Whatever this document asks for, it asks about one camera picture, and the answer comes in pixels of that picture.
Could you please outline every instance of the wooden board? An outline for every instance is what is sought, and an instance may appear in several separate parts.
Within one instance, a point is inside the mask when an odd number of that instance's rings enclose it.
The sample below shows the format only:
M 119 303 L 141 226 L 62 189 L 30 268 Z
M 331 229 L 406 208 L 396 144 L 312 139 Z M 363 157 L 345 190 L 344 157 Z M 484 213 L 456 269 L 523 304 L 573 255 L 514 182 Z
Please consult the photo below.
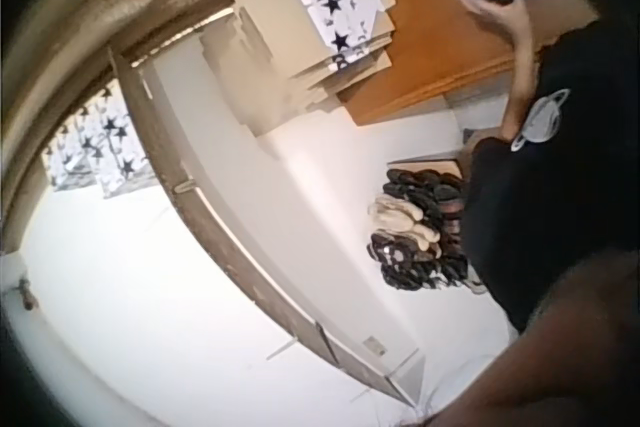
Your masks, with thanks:
M 511 47 L 480 26 L 458 0 L 396 0 L 396 26 L 387 47 L 393 67 L 340 93 L 358 125 L 509 70 Z M 527 0 L 540 45 L 597 18 L 585 0 Z
M 421 170 L 435 170 L 439 174 L 455 175 L 462 179 L 462 172 L 455 160 L 421 160 L 417 162 L 404 161 L 392 162 L 390 169 L 406 170 L 407 172 L 420 172 Z

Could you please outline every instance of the human hand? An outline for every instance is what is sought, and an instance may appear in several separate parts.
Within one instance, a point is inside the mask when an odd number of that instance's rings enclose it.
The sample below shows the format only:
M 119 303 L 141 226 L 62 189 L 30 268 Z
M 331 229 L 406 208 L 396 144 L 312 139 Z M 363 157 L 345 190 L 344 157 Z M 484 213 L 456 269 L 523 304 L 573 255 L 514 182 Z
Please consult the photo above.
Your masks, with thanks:
M 516 46 L 533 43 L 533 29 L 524 0 L 500 5 L 486 0 L 460 0 L 470 12 L 494 22 L 509 32 Z

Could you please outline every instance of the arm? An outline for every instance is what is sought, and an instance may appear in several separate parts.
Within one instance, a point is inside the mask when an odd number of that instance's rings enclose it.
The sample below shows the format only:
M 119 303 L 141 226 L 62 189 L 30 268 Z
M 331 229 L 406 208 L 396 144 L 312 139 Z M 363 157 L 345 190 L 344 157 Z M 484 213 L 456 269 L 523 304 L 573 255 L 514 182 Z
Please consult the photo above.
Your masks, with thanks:
M 525 426 L 547 413 L 579 419 L 605 393 L 615 396 L 619 369 L 631 368 L 628 354 L 638 349 L 640 319 L 629 309 L 637 265 L 635 252 L 574 268 L 538 320 L 442 413 L 442 425 Z
M 472 13 L 503 27 L 514 46 L 514 70 L 509 101 L 502 119 L 499 138 L 512 142 L 527 118 L 537 86 L 535 45 L 531 19 L 524 0 L 502 6 L 485 0 L 461 0 Z

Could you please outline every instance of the beige shoe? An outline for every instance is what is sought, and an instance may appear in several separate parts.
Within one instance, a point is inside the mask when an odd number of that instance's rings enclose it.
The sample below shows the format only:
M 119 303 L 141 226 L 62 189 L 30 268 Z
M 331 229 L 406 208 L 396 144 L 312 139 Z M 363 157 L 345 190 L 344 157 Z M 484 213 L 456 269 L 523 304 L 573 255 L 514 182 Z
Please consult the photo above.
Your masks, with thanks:
M 426 225 L 415 224 L 411 230 L 416 234 L 423 236 L 430 244 L 440 242 L 440 232 L 430 229 Z
M 387 209 L 377 202 L 369 207 L 369 216 L 377 229 L 393 233 L 409 232 L 415 225 L 413 218 L 404 212 Z
M 406 237 L 407 239 L 415 241 L 422 252 L 428 251 L 431 246 L 431 244 L 422 235 L 418 235 L 415 232 L 402 232 L 397 235 L 399 237 Z
M 433 252 L 433 255 L 436 259 L 442 257 L 442 249 L 440 248 L 440 244 L 431 244 L 429 246 L 429 249 L 431 250 L 431 252 Z
M 416 207 L 411 202 L 407 202 L 406 200 L 396 199 L 387 194 L 380 194 L 376 197 L 376 202 L 387 209 L 395 209 L 400 212 L 404 212 L 416 222 L 419 222 L 424 218 L 424 212 L 422 212 L 422 209 Z

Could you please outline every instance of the pile of shoes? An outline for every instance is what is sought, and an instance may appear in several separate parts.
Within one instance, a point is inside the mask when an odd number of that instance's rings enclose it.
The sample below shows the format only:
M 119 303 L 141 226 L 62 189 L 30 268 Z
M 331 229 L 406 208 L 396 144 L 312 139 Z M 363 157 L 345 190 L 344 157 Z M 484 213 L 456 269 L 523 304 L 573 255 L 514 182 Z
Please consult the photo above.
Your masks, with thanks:
M 387 178 L 384 193 L 369 207 L 376 231 L 367 246 L 385 282 L 400 290 L 474 290 L 460 246 L 463 181 L 435 170 L 391 169 Z

